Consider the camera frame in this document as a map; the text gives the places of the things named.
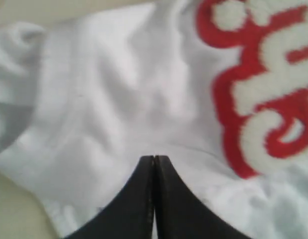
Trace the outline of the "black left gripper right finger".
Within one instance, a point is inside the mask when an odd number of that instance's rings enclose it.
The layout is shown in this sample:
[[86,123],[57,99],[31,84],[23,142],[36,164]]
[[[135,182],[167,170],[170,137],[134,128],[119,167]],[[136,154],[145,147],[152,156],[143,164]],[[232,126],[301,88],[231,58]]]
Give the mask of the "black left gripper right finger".
[[154,157],[154,208],[159,239],[239,239],[189,190],[167,156]]

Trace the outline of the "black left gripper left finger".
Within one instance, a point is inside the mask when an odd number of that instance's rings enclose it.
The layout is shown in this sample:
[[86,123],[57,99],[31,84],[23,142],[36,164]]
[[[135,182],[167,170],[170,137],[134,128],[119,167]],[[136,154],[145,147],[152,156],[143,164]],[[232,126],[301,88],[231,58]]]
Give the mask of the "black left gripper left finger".
[[99,214],[68,239],[151,239],[154,158],[140,158],[117,196]]

